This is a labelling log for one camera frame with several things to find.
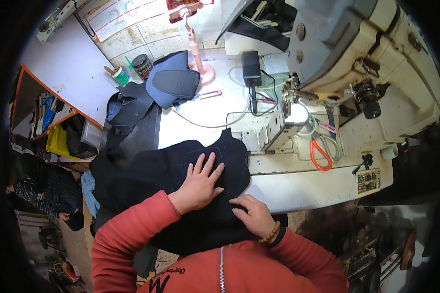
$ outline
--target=tiled wall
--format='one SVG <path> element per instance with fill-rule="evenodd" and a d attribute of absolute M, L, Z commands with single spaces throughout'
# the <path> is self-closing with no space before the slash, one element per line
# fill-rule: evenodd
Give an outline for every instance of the tiled wall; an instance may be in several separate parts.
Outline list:
<path fill-rule="evenodd" d="M 85 15 L 86 12 L 105 1 L 90 0 L 80 11 L 80 14 Z M 196 17 L 202 17 L 202 14 L 199 13 Z M 129 60 L 133 60 L 138 55 L 147 54 L 150 59 L 155 60 L 172 52 L 190 50 L 189 45 L 182 44 L 176 23 L 170 23 L 164 14 L 139 22 L 118 32 L 103 43 L 99 43 L 95 39 L 95 43 L 114 67 L 126 67 L 128 63 L 125 56 Z M 215 41 L 199 43 L 199 47 L 207 49 L 203 52 L 204 54 L 212 52 L 225 54 L 223 40 L 220 40 L 217 45 L 215 45 Z"/>

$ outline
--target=pink lamp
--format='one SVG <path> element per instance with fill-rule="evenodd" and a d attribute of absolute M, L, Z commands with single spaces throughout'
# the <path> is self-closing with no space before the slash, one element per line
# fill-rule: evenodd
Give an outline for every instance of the pink lamp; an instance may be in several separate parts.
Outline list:
<path fill-rule="evenodd" d="M 169 17 L 174 19 L 177 17 L 182 17 L 184 19 L 184 26 L 188 31 L 189 46 L 191 47 L 191 54 L 194 56 L 193 62 L 189 62 L 189 68 L 200 73 L 199 86 L 204 86 L 210 84 L 213 79 L 215 79 L 215 71 L 213 67 L 200 59 L 199 45 L 196 41 L 196 34 L 194 29 L 188 25 L 187 18 L 191 16 L 197 9 L 201 9 L 204 5 L 200 2 L 189 3 L 181 5 L 179 10 L 170 10 Z"/>

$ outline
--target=metal zipper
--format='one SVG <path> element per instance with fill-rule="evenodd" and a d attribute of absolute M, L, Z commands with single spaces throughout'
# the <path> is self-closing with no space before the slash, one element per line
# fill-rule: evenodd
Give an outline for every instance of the metal zipper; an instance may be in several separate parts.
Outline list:
<path fill-rule="evenodd" d="M 223 278 L 223 247 L 220 248 L 220 291 L 225 293 L 225 280 Z"/>

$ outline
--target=black wristband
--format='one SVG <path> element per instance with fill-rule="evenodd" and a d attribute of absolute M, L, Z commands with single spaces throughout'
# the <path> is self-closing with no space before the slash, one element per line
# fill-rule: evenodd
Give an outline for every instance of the black wristband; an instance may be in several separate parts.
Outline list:
<path fill-rule="evenodd" d="M 269 244 L 269 247 L 270 248 L 276 247 L 277 244 L 279 244 L 282 241 L 283 236 L 285 236 L 285 226 L 280 226 L 279 234 L 277 234 L 277 237 L 275 238 L 274 242 Z"/>

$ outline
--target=orange scissors handle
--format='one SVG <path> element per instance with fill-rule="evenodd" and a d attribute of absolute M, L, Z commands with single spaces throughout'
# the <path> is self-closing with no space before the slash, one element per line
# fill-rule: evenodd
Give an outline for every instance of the orange scissors handle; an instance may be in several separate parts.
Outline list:
<path fill-rule="evenodd" d="M 316 160 L 314 159 L 314 148 L 317 148 L 317 150 L 324 156 L 324 158 L 328 161 L 329 166 L 328 167 L 323 167 L 320 166 Z M 324 152 L 319 145 L 317 144 L 316 140 L 311 140 L 310 142 L 310 154 L 311 154 L 311 161 L 313 161 L 313 164 L 316 166 L 316 168 L 318 168 L 318 170 L 321 171 L 329 171 L 331 170 L 331 168 L 333 167 L 333 162 L 331 161 L 331 159 L 329 158 L 328 154 L 326 154 L 326 152 Z"/>

